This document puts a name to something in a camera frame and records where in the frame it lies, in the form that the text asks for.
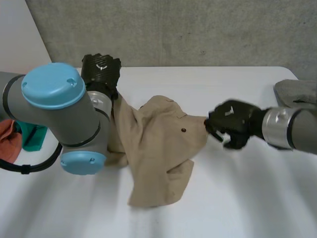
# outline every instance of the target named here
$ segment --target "gray cloth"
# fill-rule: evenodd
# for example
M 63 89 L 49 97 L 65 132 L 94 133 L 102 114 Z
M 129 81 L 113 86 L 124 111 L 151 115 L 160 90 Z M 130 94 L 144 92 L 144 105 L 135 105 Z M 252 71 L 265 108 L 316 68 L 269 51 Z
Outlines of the gray cloth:
M 276 83 L 274 92 L 280 106 L 317 108 L 317 81 L 285 79 Z

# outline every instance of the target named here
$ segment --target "light blue joint cap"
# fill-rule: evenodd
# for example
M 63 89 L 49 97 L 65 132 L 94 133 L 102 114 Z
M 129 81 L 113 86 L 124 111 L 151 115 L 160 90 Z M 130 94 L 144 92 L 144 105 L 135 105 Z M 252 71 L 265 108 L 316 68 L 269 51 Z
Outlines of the light blue joint cap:
M 74 175 L 94 175 L 104 166 L 106 157 L 98 152 L 71 151 L 62 154 L 60 165 Z
M 24 98 L 33 106 L 56 110 L 77 103 L 86 86 L 77 69 L 65 63 L 49 63 L 30 71 L 21 83 Z

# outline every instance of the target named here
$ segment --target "khaki fabric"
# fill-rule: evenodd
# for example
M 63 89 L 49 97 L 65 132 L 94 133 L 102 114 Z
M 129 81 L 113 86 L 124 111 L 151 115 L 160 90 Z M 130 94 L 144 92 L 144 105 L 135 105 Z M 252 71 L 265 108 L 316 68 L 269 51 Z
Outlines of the khaki fabric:
M 154 96 L 136 110 L 119 95 L 113 104 L 106 165 L 131 167 L 129 205 L 163 206 L 182 197 L 194 165 L 190 159 L 207 141 L 205 119 L 187 115 L 164 96 Z

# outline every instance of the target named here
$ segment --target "robotic arm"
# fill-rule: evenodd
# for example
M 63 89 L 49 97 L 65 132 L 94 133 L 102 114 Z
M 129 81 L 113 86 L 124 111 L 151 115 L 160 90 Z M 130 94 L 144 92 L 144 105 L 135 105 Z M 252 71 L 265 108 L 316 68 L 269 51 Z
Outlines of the robotic arm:
M 0 120 L 47 126 L 59 141 L 55 159 L 63 146 L 63 169 L 77 175 L 95 174 L 106 160 L 120 68 L 119 59 L 97 54 L 84 57 L 83 78 L 64 63 L 43 65 L 26 75 L 0 72 Z M 21 172 L 40 170 L 40 166 L 24 165 Z
M 241 149 L 250 136 L 257 136 L 277 149 L 296 149 L 317 154 L 317 112 L 269 108 L 229 100 L 209 113 L 206 130 L 218 141 L 223 134 L 230 135 L 224 143 L 228 149 Z

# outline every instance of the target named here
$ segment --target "white surface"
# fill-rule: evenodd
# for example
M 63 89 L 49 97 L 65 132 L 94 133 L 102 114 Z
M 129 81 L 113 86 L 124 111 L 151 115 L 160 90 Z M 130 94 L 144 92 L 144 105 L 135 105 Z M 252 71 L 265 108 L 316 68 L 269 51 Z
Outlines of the white surface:
M 49 62 L 25 0 L 0 0 L 0 71 L 27 73 Z
M 296 79 L 281 67 L 123 68 L 118 89 L 136 108 L 165 95 L 191 115 L 228 98 L 275 106 L 273 85 Z M 47 157 L 56 141 L 47 135 Z M 194 158 L 182 199 L 169 206 L 127 206 L 128 168 L 67 174 L 58 162 L 29 176 L 0 171 L 1 238 L 316 238 L 317 157 L 280 152 L 253 138 L 228 152 L 210 138 Z

